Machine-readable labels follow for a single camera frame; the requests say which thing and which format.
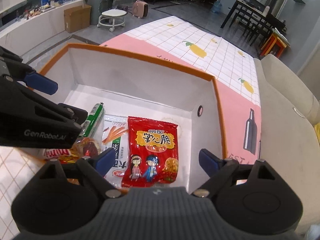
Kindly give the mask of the pink small heater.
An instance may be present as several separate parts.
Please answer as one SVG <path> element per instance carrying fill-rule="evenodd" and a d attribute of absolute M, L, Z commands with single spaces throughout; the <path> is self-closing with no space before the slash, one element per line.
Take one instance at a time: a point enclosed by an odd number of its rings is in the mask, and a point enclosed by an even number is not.
<path fill-rule="evenodd" d="M 137 18 L 146 18 L 148 15 L 148 9 L 148 3 L 141 0 L 136 0 L 132 6 L 132 14 Z"/>

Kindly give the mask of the lemon pattern tablecloth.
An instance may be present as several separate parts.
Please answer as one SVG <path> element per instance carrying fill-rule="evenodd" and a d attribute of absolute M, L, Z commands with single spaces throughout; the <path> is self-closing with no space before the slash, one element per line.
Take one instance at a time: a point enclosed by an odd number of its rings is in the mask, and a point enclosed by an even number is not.
<path fill-rule="evenodd" d="M 247 165 L 258 155 L 261 124 L 257 75 L 253 58 L 222 38 L 214 37 L 176 17 L 145 25 L 151 41 L 133 29 L 106 47 L 173 61 L 216 79 L 226 133 L 226 156 Z M 92 137 L 101 153 L 104 116 Z M 18 239 L 225 239 L 240 232 L 226 223 L 207 197 L 194 196 L 183 186 L 117 188 L 94 168 L 95 157 L 75 163 L 46 160 L 48 149 L 20 148 L 46 164 L 12 201 Z"/>

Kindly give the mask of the small round red snack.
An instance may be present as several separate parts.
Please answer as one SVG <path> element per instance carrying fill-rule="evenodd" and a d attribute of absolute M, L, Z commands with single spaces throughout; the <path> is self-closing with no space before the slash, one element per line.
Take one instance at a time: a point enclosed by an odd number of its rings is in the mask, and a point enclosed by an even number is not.
<path fill-rule="evenodd" d="M 101 153 L 99 142 L 89 137 L 78 138 L 73 147 L 79 157 L 95 157 Z"/>

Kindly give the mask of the blue water jug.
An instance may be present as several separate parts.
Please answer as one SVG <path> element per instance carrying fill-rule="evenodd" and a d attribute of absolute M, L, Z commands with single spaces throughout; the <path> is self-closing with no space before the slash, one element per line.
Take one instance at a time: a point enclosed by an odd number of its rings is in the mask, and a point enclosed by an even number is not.
<path fill-rule="evenodd" d="M 221 1 L 217 0 L 216 2 L 214 2 L 211 11 L 213 13 L 219 14 L 221 12 L 221 8 L 222 8 Z"/>

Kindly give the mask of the red Mimi fries bag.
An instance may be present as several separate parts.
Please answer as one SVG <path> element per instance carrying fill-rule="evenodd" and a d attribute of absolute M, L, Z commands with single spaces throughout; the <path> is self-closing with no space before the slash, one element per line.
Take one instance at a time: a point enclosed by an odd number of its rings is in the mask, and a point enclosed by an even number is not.
<path fill-rule="evenodd" d="M 57 159 L 62 164 L 75 163 L 80 155 L 74 149 L 48 149 L 43 154 L 46 160 Z"/>

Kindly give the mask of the brown cardboard carton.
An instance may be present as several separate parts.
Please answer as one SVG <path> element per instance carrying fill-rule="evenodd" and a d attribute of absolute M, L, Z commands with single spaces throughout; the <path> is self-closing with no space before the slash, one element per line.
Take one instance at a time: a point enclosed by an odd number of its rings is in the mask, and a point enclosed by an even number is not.
<path fill-rule="evenodd" d="M 90 25 L 91 6 L 83 5 L 64 10 L 65 31 L 73 33 Z"/>

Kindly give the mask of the black dining table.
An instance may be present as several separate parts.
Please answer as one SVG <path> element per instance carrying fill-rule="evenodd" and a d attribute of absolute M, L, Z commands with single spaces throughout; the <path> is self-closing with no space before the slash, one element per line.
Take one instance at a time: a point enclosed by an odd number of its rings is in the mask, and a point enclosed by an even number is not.
<path fill-rule="evenodd" d="M 220 25 L 221 29 L 225 27 L 231 17 L 232 20 L 229 27 L 231 27 L 238 18 L 239 22 L 242 22 L 245 25 L 244 34 L 246 31 L 249 31 L 248 35 L 251 37 L 254 35 L 258 37 L 259 35 L 271 35 L 272 32 L 275 31 L 283 42 L 288 46 L 290 45 L 289 41 L 284 36 L 284 29 L 286 26 L 283 22 L 269 12 L 264 15 L 263 12 L 250 6 L 244 0 L 235 0 L 223 23 Z"/>

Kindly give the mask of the grey plant pot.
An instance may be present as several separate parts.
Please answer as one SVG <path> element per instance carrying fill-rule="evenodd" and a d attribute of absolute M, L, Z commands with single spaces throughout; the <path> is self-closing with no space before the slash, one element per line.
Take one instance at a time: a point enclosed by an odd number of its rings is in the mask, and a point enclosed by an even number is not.
<path fill-rule="evenodd" d="M 91 6 L 90 25 L 97 25 L 99 16 L 112 8 L 113 0 L 85 0 Z"/>

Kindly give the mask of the green sausage stick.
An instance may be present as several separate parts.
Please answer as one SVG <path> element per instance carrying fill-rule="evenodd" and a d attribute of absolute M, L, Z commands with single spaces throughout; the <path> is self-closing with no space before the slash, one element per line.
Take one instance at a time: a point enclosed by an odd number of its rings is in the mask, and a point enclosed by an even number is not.
<path fill-rule="evenodd" d="M 102 117 L 104 116 L 104 104 L 96 103 L 89 113 L 87 119 L 82 124 L 82 129 L 79 134 L 80 138 L 92 137 L 95 133 L 96 128 L 99 126 Z"/>

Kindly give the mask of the white tv counter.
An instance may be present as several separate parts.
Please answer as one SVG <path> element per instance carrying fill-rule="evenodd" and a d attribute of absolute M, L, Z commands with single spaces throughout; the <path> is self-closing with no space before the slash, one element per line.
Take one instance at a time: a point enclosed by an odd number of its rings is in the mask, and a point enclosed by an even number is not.
<path fill-rule="evenodd" d="M 17 21 L 1 31 L 1 46 L 22 56 L 37 45 L 65 30 L 64 11 L 83 6 L 76 0 L 54 8 L 28 20 Z"/>

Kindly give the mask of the orange stool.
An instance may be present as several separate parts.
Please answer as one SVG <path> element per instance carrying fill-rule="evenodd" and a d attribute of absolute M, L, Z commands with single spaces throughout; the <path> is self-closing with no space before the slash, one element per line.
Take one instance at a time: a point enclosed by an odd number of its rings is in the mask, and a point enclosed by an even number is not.
<path fill-rule="evenodd" d="M 279 34 L 272 33 L 267 41 L 261 47 L 260 57 L 265 57 L 268 54 L 274 55 L 276 58 L 280 58 L 283 52 L 290 48 L 291 45 L 285 38 Z"/>

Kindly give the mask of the red cartoon snack bag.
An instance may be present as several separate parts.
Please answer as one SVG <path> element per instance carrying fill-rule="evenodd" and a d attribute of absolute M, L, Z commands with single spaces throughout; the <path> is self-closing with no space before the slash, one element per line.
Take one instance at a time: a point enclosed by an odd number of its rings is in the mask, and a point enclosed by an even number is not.
<path fill-rule="evenodd" d="M 177 124 L 130 116 L 129 157 L 121 186 L 171 184 L 178 174 Z"/>

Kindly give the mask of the orange cardboard box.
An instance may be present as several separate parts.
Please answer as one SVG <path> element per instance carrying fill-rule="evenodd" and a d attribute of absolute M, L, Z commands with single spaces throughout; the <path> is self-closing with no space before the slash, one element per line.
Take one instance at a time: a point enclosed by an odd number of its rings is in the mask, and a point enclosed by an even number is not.
<path fill-rule="evenodd" d="M 70 43 L 40 73 L 59 85 L 50 96 L 53 102 L 85 110 L 102 102 L 107 114 L 177 124 L 179 170 L 174 187 L 193 192 L 208 180 L 199 165 L 201 149 L 226 156 L 217 82 L 203 71 L 131 51 Z"/>

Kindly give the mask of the white breadstick snack bag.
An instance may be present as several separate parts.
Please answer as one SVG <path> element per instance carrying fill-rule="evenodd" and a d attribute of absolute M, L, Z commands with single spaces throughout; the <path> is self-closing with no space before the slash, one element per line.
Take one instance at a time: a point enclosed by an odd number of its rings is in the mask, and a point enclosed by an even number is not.
<path fill-rule="evenodd" d="M 104 115 L 102 147 L 103 150 L 113 148 L 116 153 L 115 161 L 104 178 L 117 188 L 121 188 L 121 181 L 127 169 L 129 158 L 128 129 L 127 117 Z"/>

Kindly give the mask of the white round stool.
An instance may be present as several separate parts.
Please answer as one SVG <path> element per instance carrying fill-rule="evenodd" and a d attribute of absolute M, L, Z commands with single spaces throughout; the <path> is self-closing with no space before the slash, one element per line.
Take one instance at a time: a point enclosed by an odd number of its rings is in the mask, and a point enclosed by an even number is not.
<path fill-rule="evenodd" d="M 127 11 L 120 9 L 103 11 L 98 18 L 97 27 L 107 27 L 110 32 L 114 32 L 116 27 L 125 27 L 126 15 Z"/>

